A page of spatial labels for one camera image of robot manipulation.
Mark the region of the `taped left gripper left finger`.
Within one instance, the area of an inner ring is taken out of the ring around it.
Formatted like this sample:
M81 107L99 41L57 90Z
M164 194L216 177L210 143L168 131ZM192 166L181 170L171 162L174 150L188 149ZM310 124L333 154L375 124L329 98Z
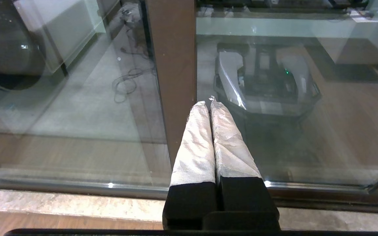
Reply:
M200 230L203 218L218 210L216 162L205 101L193 105L173 165L162 211L165 230Z

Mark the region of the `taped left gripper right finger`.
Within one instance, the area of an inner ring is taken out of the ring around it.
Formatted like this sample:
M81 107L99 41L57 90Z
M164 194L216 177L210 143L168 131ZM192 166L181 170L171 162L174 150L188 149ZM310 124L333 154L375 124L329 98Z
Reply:
M210 117L222 210L278 212L227 107L211 99Z

